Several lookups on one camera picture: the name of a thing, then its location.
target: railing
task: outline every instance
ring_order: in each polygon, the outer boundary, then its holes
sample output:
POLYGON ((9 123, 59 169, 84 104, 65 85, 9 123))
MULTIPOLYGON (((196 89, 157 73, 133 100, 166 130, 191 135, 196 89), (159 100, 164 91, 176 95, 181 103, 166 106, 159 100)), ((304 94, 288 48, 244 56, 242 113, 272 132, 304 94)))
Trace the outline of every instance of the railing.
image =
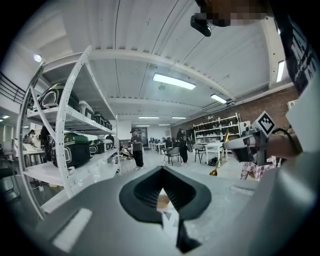
POLYGON ((21 105, 26 91, 22 90, 2 72, 0 72, 0 94, 21 105))

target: human arm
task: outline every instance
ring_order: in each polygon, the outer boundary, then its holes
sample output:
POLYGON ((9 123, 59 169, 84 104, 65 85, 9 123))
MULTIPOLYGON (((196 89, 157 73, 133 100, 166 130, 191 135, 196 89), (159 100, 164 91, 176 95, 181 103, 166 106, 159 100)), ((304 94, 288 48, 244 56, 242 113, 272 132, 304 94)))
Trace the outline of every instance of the human arm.
POLYGON ((302 152, 302 147, 295 133, 291 134, 295 147, 287 135, 276 134, 269 138, 266 154, 267 157, 275 156, 284 159, 293 159, 302 152))

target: person wearing cap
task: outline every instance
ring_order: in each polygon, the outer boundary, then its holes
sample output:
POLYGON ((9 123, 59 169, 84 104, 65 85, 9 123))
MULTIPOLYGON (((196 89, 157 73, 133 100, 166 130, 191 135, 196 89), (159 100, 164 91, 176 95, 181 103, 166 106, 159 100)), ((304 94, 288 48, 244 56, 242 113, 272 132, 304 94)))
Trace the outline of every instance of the person wearing cap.
POLYGON ((133 144, 133 157, 135 160, 136 167, 134 170, 142 170, 144 168, 144 159, 142 155, 142 137, 136 132, 135 128, 131 128, 130 133, 132 134, 131 142, 133 144))

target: brick wall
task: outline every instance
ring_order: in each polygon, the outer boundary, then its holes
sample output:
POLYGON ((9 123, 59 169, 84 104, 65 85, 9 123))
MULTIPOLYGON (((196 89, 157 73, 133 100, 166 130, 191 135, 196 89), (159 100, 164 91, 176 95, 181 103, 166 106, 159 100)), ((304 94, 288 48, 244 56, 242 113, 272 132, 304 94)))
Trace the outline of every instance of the brick wall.
MULTIPOLYGON (((228 108, 227 110, 216 112, 213 115, 215 117, 227 118, 234 116, 237 112, 240 114, 242 121, 250 121, 252 123, 265 110, 273 118, 278 127, 287 128, 289 126, 286 118, 286 113, 288 112, 287 102, 294 101, 297 98, 297 90, 292 86, 256 100, 228 108)), ((194 125, 206 123, 207 121, 204 119, 206 116, 208 115, 171 127, 172 136, 176 136, 179 128, 188 130, 193 128, 194 125)))

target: ceiling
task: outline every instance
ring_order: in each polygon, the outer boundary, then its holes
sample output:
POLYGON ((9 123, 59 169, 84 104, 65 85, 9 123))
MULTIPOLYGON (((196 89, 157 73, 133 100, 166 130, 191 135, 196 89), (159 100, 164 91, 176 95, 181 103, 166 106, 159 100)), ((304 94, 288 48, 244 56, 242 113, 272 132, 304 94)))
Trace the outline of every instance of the ceiling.
MULTIPOLYGON (((204 115, 202 108, 216 102, 212 94, 236 102, 269 90, 275 63, 284 59, 283 50, 272 54, 282 49, 273 21, 214 26, 211 37, 204 37, 190 26, 198 11, 194 0, 57 1, 39 10, 16 41, 47 63, 67 63, 92 45, 92 71, 120 120, 149 124, 139 116, 159 116, 153 124, 174 124, 172 116, 204 115), (155 73, 196 88, 155 82, 155 73)), ((43 76, 57 80, 50 71, 43 76)), ((283 77, 287 82, 286 70, 283 77)))

